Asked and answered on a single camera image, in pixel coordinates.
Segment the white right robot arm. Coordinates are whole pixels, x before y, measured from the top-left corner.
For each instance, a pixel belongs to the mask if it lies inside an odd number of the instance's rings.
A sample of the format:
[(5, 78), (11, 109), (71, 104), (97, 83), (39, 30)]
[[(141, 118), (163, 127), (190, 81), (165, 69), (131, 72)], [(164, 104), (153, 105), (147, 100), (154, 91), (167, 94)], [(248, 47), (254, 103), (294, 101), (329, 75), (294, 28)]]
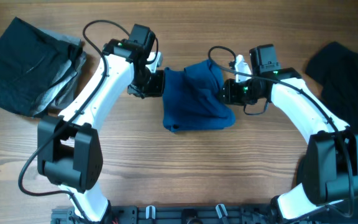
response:
[(225, 69), (228, 79), (220, 97), (246, 107), (264, 98), (281, 109), (307, 143), (300, 182), (271, 200), (270, 223), (292, 223), (320, 212), (350, 217), (358, 198), (358, 132), (330, 112), (293, 68), (268, 62), (249, 67), (242, 55)]

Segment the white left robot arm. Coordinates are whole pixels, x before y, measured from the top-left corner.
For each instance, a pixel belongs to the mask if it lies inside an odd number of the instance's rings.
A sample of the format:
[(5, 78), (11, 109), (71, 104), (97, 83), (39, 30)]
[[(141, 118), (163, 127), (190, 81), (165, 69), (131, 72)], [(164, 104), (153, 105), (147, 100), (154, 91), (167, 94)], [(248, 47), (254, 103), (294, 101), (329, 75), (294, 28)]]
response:
[(139, 98), (162, 95), (162, 54), (152, 51), (157, 43), (155, 37), (111, 40), (74, 102), (39, 123), (38, 172), (73, 204), (53, 210), (52, 223), (114, 222), (110, 201), (98, 183), (103, 167), (99, 130), (123, 91)]

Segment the blue polo shirt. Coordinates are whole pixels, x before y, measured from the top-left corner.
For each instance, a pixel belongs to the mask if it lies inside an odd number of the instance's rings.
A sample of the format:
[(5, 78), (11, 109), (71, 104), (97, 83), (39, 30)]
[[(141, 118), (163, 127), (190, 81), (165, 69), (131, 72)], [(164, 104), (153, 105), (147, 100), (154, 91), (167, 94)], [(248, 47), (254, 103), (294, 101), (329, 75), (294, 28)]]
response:
[(178, 131), (217, 130), (236, 122), (234, 112), (218, 100), (223, 73), (210, 60), (174, 71), (164, 69), (163, 126)]

